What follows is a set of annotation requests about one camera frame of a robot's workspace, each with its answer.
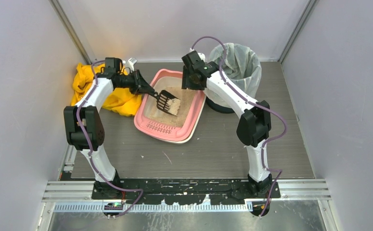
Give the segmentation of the black litter scoop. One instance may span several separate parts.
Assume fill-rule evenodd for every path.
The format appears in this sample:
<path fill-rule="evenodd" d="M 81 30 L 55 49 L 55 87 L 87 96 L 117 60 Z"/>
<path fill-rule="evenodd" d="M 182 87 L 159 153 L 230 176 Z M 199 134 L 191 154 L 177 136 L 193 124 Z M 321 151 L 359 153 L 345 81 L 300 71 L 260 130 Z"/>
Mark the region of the black litter scoop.
<path fill-rule="evenodd" d="M 170 92 L 168 92 L 166 90 L 162 90 L 158 93 L 158 95 L 156 97 L 153 97 L 153 98 L 156 99 L 156 107 L 157 107 L 158 110 L 160 110 L 160 111 L 162 111 L 166 114 L 171 115 L 168 112 L 167 102 L 168 102 L 168 100 L 177 98 L 176 96 L 174 96 L 173 94 L 171 94 Z"/>

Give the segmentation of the scooped litter pile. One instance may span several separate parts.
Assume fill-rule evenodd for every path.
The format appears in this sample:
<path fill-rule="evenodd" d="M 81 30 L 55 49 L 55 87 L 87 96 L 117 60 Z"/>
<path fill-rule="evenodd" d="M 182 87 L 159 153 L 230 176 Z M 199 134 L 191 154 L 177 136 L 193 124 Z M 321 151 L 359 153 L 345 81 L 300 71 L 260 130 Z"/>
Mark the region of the scooped litter pile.
<path fill-rule="evenodd" d="M 178 99 L 178 98 L 168 100 L 168 102 L 167 102 L 168 112 L 171 115 L 176 116 L 178 114 L 179 109 L 180 109 L 180 104 L 181 104 L 181 100 Z"/>

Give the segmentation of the white bin liner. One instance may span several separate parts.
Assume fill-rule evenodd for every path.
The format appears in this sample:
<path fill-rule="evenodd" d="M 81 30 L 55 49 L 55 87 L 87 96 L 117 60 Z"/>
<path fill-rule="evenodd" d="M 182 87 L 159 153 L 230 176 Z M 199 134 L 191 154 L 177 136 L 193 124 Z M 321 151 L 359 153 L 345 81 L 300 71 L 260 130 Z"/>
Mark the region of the white bin liner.
<path fill-rule="evenodd" d="M 224 46 L 226 48 L 226 59 L 222 64 L 223 71 L 236 86 L 250 97 L 255 98 L 262 71 L 256 53 L 249 47 L 237 43 L 225 43 Z M 218 45 L 211 51 L 207 60 L 219 64 L 222 55 L 223 47 Z M 213 103 L 230 108 L 215 92 L 208 89 L 205 89 L 204 92 Z"/>

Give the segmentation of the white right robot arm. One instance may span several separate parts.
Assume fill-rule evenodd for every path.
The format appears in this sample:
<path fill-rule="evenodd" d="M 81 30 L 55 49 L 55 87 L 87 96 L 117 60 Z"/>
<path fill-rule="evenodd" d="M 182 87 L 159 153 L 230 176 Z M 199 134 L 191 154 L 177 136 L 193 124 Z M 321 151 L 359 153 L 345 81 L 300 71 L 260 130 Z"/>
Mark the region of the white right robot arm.
<path fill-rule="evenodd" d="M 205 62 L 197 51 L 182 57 L 182 88 L 216 93 L 239 117 L 236 134 L 245 145 L 249 171 L 247 190 L 252 195 L 269 191 L 272 175 L 268 169 L 267 144 L 271 130 L 270 106 L 242 91 L 215 62 Z"/>

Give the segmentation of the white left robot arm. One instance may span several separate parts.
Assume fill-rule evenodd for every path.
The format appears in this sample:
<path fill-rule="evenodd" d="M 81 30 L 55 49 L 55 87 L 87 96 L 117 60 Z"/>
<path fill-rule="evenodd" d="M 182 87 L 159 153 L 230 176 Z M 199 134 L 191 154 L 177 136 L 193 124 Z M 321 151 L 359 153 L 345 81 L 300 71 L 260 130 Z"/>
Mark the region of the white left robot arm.
<path fill-rule="evenodd" d="M 134 116 L 141 96 L 154 92 L 134 68 L 135 63 L 134 58 L 123 61 L 109 57 L 87 65 L 85 70 L 79 64 L 74 83 L 83 81 L 82 95 L 63 111 L 67 142 L 85 156 L 94 173 L 93 199 L 116 199 L 127 193 L 143 195 L 141 188 L 122 186 L 103 146 L 105 132 L 99 115 L 103 105 L 108 104 L 122 116 Z"/>

